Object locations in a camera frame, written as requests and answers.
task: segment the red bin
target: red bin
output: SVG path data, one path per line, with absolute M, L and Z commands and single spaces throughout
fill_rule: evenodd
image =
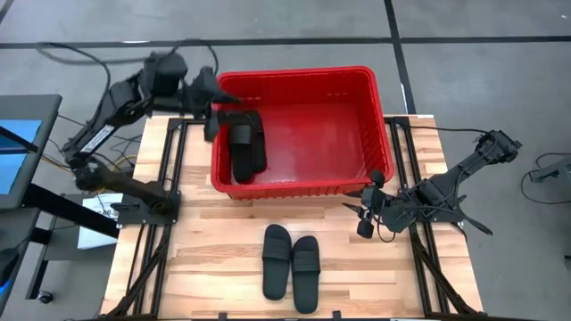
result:
M 374 72 L 367 67 L 225 72 L 220 86 L 256 110 L 268 167 L 249 184 L 232 176 L 228 127 L 212 145 L 211 181 L 235 200 L 348 193 L 380 169 L 394 173 Z

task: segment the black slipper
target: black slipper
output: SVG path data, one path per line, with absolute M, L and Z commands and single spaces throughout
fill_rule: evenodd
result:
M 253 124 L 253 171 L 260 173 L 266 170 L 268 161 L 266 159 L 266 136 L 261 116 L 257 111 L 246 111 L 245 116 Z
M 304 236 L 294 245 L 292 278 L 294 303 L 300 313 L 311 313 L 318 308 L 319 245 L 313 236 Z
M 272 224 L 264 235 L 263 286 L 266 299 L 280 300 L 286 295 L 292 239 L 282 226 Z
M 232 122 L 228 144 L 236 182 L 248 183 L 254 173 L 266 169 L 266 139 L 257 111 L 245 111 L 241 118 Z
M 233 124 L 228 133 L 232 173 L 236 182 L 247 183 L 253 176 L 253 128 L 249 124 Z

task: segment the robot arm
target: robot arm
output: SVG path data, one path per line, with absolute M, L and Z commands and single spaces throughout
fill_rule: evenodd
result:
M 490 235 L 492 231 L 489 228 L 467 216 L 459 207 L 465 199 L 457 197 L 459 184 L 486 165 L 513 161 L 521 146 L 502 131 L 489 131 L 478 139 L 474 152 L 458 165 L 444 174 L 423 179 L 396 196 L 381 191 L 385 178 L 380 171 L 374 171 L 371 174 L 373 185 L 348 194 L 360 197 L 362 207 L 351 204 L 345 206 L 357 212 L 360 218 L 357 233 L 366 238 L 373 234 L 373 219 L 381 220 L 383 225 L 395 233 L 402 232 L 417 221 L 460 222 L 465 219 Z
M 66 143 L 62 152 L 85 191 L 111 189 L 141 199 L 151 211 L 162 214 L 173 204 L 161 182 L 142 183 L 109 170 L 93 157 L 117 129 L 135 123 L 152 111 L 190 113 L 206 122 L 204 138 L 212 141 L 219 125 L 231 120 L 229 112 L 213 111 L 212 103 L 239 103 L 219 88 L 210 67 L 202 67 L 188 85 L 187 66 L 177 53 L 152 53 L 135 75 L 114 83 L 93 118 Z

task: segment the wooden tabletop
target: wooden tabletop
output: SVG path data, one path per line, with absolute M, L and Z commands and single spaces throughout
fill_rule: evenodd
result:
M 156 180 L 167 122 L 168 117 L 146 122 L 135 178 Z M 435 126 L 434 118 L 427 116 L 411 116 L 410 122 Z M 412 184 L 404 135 L 399 135 Z M 412 129 L 412 135 L 422 176 L 446 171 L 438 132 Z M 170 171 L 176 142 L 175 137 Z M 376 235 L 370 240 L 359 237 L 356 215 L 341 205 L 359 200 L 345 196 L 233 201 L 212 187 L 210 173 L 211 146 L 203 141 L 202 127 L 192 126 L 185 146 L 179 187 L 183 201 L 170 239 L 161 318 L 210 318 L 220 312 L 227 312 L 228 317 L 331 317 L 334 310 L 341 310 L 343 317 L 422 316 L 407 231 L 396 235 L 392 243 L 382 243 Z M 383 190 L 396 194 L 399 187 L 395 173 Z M 293 242 L 304 235 L 314 235 L 319 241 L 319 307 L 311 315 L 295 311 L 291 277 L 283 300 L 266 300 L 261 292 L 262 241 L 270 223 L 284 226 Z M 464 236 L 450 224 L 433 227 L 443 273 L 472 308 L 481 309 Z M 139 226 L 129 226 L 120 232 L 102 313 L 114 308 L 125 294 L 138 231 Z M 384 238 L 392 236 L 386 229 L 381 232 Z M 438 311 L 434 280 L 427 270 L 426 275 L 433 310 Z M 150 308 L 153 281 L 154 275 L 146 286 L 144 312 Z

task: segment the concrete floor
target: concrete floor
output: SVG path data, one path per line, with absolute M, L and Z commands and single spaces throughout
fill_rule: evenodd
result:
M 567 0 L 393 0 L 401 37 L 568 36 Z M 15 0 L 0 24 L 0 43 L 36 41 L 176 40 L 184 37 L 389 37 L 380 0 Z M 377 75 L 385 113 L 404 113 L 392 45 L 269 45 L 215 48 L 220 70 L 264 70 L 366 65 Z M 145 56 L 153 48 L 93 49 L 102 58 Z M 418 113 L 434 114 L 451 128 L 502 129 L 524 147 L 509 165 L 483 170 L 461 188 L 463 210 L 490 227 L 486 236 L 468 227 L 468 246 L 485 310 L 495 316 L 566 320 L 571 315 L 569 205 L 540 205 L 524 199 L 519 181 L 544 152 L 571 152 L 571 43 L 404 45 Z M 182 48 L 189 74 L 211 64 L 203 48 Z M 122 79 L 138 65 L 113 66 Z M 103 89 L 97 67 L 50 62 L 29 49 L 0 50 L 0 95 L 63 96 L 62 115 L 90 117 Z M 122 128 L 135 136 L 143 121 Z M 58 119 L 52 139 L 63 144 L 78 130 Z M 473 135 L 441 134 L 449 165 L 472 151 Z M 112 141 L 103 149 L 108 151 Z M 129 153 L 136 153 L 132 146 Z M 46 152 L 57 156 L 53 146 Z M 57 193 L 75 192 L 72 177 L 41 164 L 37 184 Z M 557 182 L 529 186 L 537 199 L 570 199 Z M 46 224 L 42 218 L 40 224 Z M 32 245 L 26 262 L 35 262 Z M 31 268 L 23 268 L 3 320 L 63 320 L 92 317 L 103 297 L 111 257 L 89 263 L 53 263 L 42 289 L 50 305 L 23 299 Z

